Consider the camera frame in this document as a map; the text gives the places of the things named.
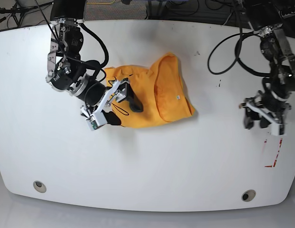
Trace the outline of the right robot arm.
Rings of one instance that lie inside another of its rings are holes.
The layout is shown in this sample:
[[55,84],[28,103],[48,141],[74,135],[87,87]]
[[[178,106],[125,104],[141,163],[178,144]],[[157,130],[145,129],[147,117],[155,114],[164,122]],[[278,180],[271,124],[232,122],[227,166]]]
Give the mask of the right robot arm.
[[[83,101],[81,116],[91,130],[106,124],[120,125],[120,118],[105,108],[113,102],[127,101],[132,112],[144,111],[143,104],[134,93],[128,78],[109,81],[109,86],[97,80],[109,61],[109,53],[104,42],[84,25],[87,2],[85,0],[55,0],[47,22],[51,30],[46,82],[58,92],[68,92]],[[82,61],[80,51],[84,44],[82,31],[91,35],[101,46],[105,59]]]

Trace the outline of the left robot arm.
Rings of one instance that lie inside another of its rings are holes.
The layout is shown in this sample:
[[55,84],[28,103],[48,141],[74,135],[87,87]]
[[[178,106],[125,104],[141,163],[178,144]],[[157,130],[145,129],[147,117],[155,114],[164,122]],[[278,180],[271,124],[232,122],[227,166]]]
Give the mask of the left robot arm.
[[[245,71],[262,78],[263,91],[245,98],[244,127],[251,129],[256,121],[260,128],[271,127],[271,134],[285,134],[285,120],[291,105],[287,102],[295,92],[295,55],[282,29],[282,21],[271,0],[233,0],[239,37],[232,65],[238,63]],[[269,62],[270,72],[257,72],[240,59],[242,42],[251,36],[260,38],[260,50]]]

